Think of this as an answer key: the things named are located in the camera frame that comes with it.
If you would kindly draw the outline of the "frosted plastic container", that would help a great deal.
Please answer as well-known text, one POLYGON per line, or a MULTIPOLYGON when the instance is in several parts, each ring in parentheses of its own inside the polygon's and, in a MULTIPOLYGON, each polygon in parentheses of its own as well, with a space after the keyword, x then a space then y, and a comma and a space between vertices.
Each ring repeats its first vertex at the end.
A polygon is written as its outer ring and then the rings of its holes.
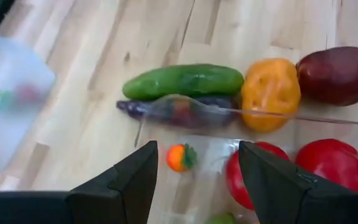
POLYGON ((14 109, 0 113, 0 170, 15 154, 54 83, 55 74, 31 49, 0 37, 0 90, 12 90, 14 94, 14 109), (42 99, 32 104, 18 103, 16 88, 21 85, 36 86, 42 99))

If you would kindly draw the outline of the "green lime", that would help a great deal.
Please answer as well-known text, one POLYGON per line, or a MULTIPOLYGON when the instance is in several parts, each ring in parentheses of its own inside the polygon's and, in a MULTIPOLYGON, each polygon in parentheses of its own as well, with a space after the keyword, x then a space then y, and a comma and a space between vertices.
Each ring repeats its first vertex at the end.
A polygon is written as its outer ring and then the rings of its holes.
POLYGON ((222 213, 209 218, 204 224, 237 224, 237 221, 232 213, 222 213))

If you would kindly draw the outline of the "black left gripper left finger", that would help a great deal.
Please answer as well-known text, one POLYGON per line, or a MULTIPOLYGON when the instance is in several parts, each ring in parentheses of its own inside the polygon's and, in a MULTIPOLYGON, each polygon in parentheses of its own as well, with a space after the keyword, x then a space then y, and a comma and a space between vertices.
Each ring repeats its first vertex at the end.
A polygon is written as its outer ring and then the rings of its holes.
POLYGON ((157 141, 149 141, 70 191, 72 224, 147 224, 157 171, 157 141))

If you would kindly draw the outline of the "purple eggplant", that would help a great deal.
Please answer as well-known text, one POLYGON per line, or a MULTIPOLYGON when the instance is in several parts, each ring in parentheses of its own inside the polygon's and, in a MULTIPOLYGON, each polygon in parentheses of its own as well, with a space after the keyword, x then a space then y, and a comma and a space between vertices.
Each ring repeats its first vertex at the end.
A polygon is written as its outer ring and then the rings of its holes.
POLYGON ((204 128, 230 124, 238 104, 233 96, 168 96, 154 101, 118 100, 116 108, 139 121, 204 128))

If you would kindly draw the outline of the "green cucumber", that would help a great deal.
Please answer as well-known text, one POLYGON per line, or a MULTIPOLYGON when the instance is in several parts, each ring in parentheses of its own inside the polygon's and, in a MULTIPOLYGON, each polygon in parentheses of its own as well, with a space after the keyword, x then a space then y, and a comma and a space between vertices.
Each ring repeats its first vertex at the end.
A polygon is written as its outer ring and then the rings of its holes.
POLYGON ((235 68, 208 63, 171 65, 141 73, 128 80, 122 93, 133 100, 154 100, 166 95, 235 95, 244 83, 235 68))

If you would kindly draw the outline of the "red tomato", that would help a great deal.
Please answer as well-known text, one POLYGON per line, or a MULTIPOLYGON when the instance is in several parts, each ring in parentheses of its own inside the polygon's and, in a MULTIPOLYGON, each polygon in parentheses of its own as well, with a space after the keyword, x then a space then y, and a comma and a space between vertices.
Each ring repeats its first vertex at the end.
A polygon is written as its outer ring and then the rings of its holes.
MULTIPOLYGON (((255 142, 255 144, 282 159, 290 160, 287 154, 278 146, 263 141, 255 142)), ((226 162, 225 177, 226 185, 233 199, 244 208, 254 210, 254 206, 243 182, 238 150, 233 153, 226 162)))

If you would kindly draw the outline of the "dark red apple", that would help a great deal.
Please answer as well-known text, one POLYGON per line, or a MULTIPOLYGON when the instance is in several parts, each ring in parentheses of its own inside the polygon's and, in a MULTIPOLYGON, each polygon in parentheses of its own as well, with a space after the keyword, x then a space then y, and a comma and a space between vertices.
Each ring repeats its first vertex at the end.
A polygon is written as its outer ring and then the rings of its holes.
POLYGON ((296 64, 302 95, 321 103, 358 103, 358 47, 313 52, 296 64))

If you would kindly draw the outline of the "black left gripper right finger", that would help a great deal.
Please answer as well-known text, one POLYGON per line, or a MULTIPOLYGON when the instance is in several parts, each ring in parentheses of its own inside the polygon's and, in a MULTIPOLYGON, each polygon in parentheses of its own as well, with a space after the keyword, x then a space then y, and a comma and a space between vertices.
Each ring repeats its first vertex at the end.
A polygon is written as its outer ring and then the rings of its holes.
POLYGON ((239 165, 260 224, 358 224, 358 193, 249 141, 239 165))

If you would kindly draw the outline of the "small cherry tomato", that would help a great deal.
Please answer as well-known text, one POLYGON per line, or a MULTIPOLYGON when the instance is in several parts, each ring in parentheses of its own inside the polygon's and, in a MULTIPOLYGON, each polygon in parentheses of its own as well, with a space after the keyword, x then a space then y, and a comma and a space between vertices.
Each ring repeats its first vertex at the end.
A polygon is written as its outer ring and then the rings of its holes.
POLYGON ((198 154, 189 144, 176 144, 169 147, 166 156, 169 168, 175 172, 191 170, 198 162, 198 154))

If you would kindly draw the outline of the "small green pepper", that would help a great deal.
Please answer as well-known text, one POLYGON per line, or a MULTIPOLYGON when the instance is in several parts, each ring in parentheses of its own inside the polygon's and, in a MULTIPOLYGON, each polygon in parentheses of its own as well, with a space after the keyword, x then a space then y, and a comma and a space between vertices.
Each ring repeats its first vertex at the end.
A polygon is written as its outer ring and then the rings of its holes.
POLYGON ((14 94, 12 90, 0 90, 0 113, 14 109, 14 94))

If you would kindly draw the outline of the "orange bell pepper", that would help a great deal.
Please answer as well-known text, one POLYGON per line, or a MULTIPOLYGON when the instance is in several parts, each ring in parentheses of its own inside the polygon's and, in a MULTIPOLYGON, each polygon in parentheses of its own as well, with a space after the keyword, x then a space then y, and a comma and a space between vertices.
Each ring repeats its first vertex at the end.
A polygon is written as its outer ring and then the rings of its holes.
POLYGON ((301 99, 295 65, 285 58, 254 62, 241 89, 242 119, 251 129, 268 133, 287 123, 301 99))

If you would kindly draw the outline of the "small red pepper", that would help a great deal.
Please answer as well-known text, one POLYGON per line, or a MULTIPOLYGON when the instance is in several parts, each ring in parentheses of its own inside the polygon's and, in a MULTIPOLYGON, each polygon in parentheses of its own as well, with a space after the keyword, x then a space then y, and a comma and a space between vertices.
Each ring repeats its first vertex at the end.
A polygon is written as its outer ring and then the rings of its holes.
POLYGON ((32 104, 42 99, 42 92, 33 85, 21 85, 16 88, 16 101, 20 104, 32 104))

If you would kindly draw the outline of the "clear plastic bin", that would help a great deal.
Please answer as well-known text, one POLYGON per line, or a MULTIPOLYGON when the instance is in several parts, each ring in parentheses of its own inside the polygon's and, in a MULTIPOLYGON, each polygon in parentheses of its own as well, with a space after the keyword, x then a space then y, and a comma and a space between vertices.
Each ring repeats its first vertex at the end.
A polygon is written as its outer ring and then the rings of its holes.
POLYGON ((157 183, 148 224, 204 224, 222 213, 232 213, 237 224, 260 224, 255 210, 237 203, 226 185, 226 162, 239 150, 240 141, 278 146, 294 164, 304 145, 320 139, 337 139, 358 151, 358 122, 341 119, 338 111, 329 119, 288 115, 287 123, 270 133, 248 128, 242 120, 246 110, 232 112, 234 120, 220 127, 184 128, 141 121, 137 147, 151 140, 158 145, 157 183), (172 145, 185 143, 197 152, 198 162, 191 170, 175 172, 167 165, 167 151, 172 145))

